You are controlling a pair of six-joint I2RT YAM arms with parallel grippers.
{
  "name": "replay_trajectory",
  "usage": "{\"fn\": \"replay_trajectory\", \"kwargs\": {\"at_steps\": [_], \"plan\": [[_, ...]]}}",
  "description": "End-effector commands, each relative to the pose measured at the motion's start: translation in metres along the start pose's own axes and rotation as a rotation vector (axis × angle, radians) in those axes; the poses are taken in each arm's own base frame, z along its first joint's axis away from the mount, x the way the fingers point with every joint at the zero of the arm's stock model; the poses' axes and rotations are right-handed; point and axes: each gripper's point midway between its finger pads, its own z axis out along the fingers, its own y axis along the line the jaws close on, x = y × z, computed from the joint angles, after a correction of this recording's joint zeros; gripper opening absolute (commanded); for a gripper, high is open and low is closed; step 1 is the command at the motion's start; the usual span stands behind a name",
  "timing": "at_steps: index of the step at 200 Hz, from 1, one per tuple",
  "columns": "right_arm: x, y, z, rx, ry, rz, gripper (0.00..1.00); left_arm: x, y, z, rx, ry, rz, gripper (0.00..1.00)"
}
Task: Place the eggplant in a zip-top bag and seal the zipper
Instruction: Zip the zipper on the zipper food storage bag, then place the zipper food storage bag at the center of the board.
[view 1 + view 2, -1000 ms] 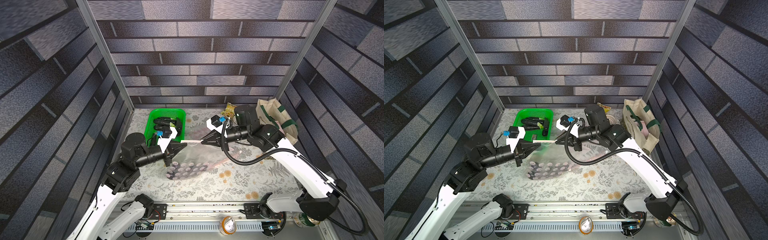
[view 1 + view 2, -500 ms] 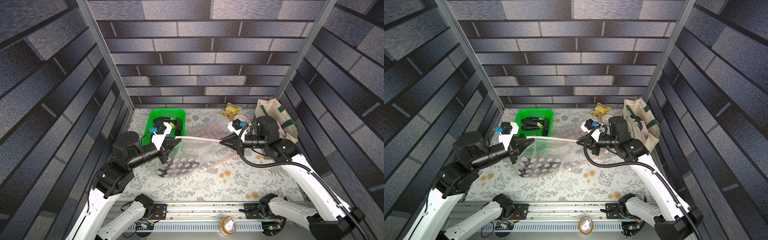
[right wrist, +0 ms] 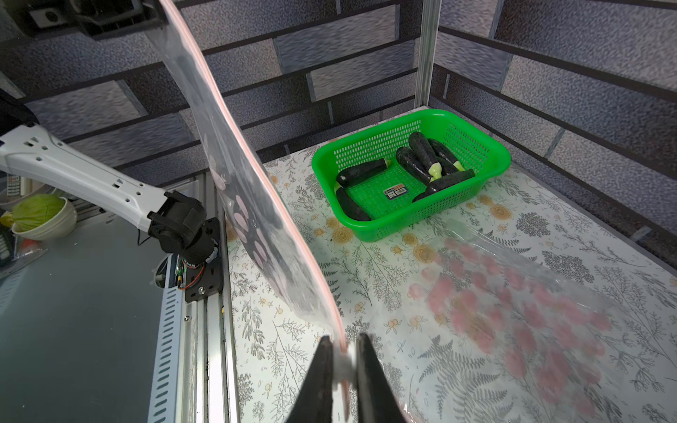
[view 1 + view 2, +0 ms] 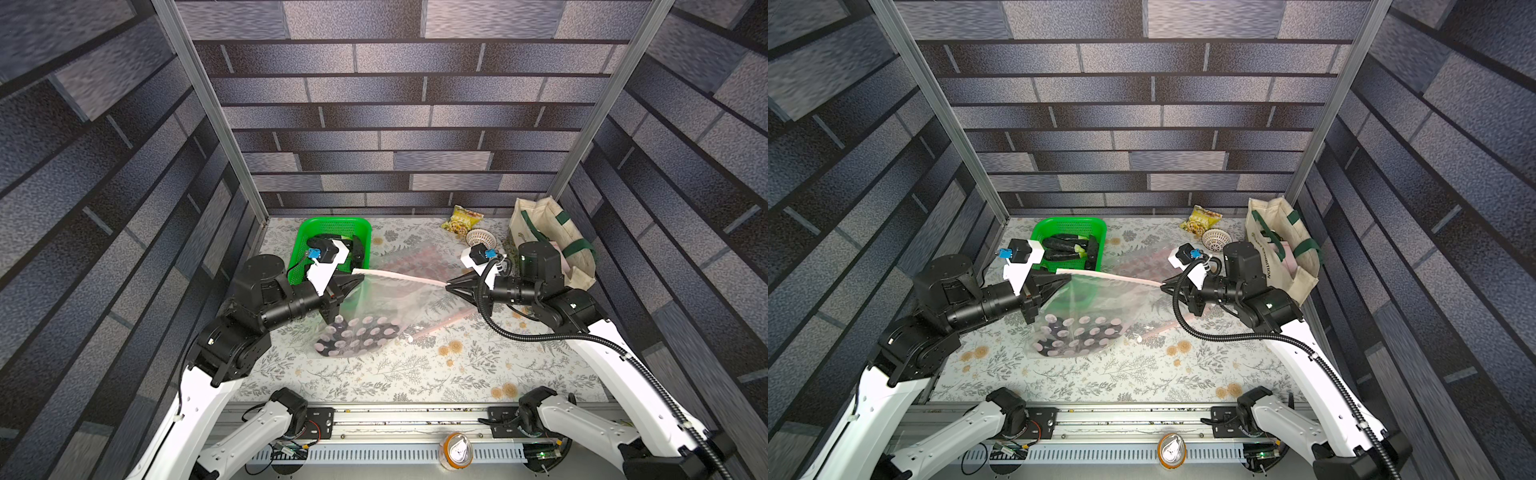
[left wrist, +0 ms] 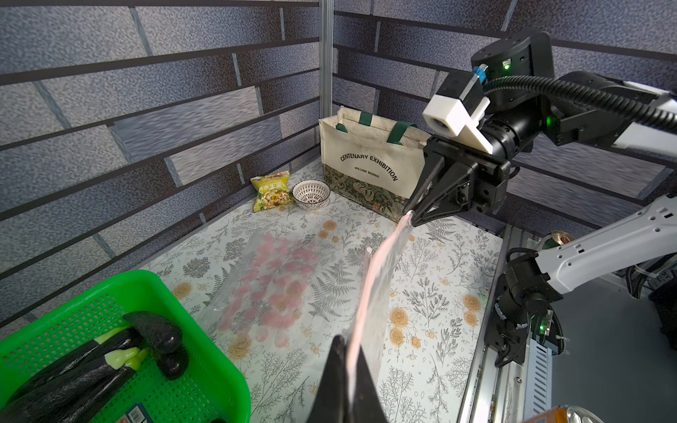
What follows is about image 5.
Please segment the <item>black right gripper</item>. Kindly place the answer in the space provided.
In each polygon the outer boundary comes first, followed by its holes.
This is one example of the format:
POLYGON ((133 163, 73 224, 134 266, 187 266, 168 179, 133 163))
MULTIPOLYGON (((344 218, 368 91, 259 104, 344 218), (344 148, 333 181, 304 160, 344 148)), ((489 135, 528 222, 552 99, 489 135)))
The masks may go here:
POLYGON ((413 227, 454 214, 489 214, 501 208, 511 179, 511 160, 531 151, 539 134, 539 115, 497 113, 480 131, 497 149, 495 153, 483 153, 444 137, 428 140, 421 177, 404 208, 413 227))

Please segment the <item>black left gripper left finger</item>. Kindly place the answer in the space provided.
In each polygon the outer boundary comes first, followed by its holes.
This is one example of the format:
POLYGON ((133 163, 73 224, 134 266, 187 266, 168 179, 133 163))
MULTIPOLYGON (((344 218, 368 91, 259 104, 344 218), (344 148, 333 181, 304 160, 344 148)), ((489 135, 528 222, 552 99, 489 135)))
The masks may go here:
POLYGON ((345 338, 341 335, 335 336, 307 423, 348 421, 346 352, 345 338))

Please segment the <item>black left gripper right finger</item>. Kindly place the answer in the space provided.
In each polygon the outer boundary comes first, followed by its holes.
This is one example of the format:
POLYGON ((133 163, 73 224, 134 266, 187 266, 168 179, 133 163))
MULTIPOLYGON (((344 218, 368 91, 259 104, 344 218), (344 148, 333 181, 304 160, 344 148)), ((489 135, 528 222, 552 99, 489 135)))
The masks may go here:
POLYGON ((353 380, 355 381, 355 389, 351 397, 350 421, 354 423, 387 423, 362 350, 360 350, 358 356, 356 375, 353 380))

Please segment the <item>clear pink-dotted zip-top bag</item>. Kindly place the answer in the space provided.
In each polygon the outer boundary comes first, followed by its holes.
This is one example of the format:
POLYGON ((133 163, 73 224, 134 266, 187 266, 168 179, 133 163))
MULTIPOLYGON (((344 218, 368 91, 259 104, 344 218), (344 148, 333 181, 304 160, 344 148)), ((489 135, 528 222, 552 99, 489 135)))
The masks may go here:
POLYGON ((361 356, 368 364, 367 375, 372 378, 378 376, 389 321, 391 281, 413 230, 413 215, 412 211, 406 213, 391 235, 370 257, 353 333, 347 347, 346 369, 349 382, 357 382, 360 378, 358 361, 361 356))

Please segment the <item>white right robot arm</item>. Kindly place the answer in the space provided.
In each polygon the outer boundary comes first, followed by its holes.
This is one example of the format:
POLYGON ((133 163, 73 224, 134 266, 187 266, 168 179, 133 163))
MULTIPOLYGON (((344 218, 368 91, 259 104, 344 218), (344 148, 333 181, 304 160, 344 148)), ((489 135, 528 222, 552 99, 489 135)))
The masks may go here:
MULTIPOLYGON (((466 69, 472 56, 494 42, 494 38, 441 29, 415 28, 411 35, 392 35, 379 43, 383 54, 397 56, 446 71, 466 69)), ((553 44, 554 73, 562 77, 574 71, 587 71, 630 79, 659 88, 676 82, 676 30, 621 26, 609 31, 574 29, 569 35, 555 32, 553 44)), ((511 195, 499 219, 532 230, 545 230, 555 218, 569 229, 582 233, 593 225, 604 226, 632 209, 632 201, 667 170, 650 162, 646 154, 636 157, 571 143, 558 147, 539 135, 530 153, 518 155, 526 165, 516 183, 508 188, 511 195)), ((480 294, 488 277, 467 270, 470 245, 453 254, 453 264, 462 268, 450 276, 437 278, 423 297, 410 294, 410 304, 393 312, 392 342, 397 347, 410 339, 413 348, 422 345, 422 337, 411 329, 414 315, 428 328, 426 337, 441 338, 437 321, 451 317, 474 329, 480 322, 480 294)))

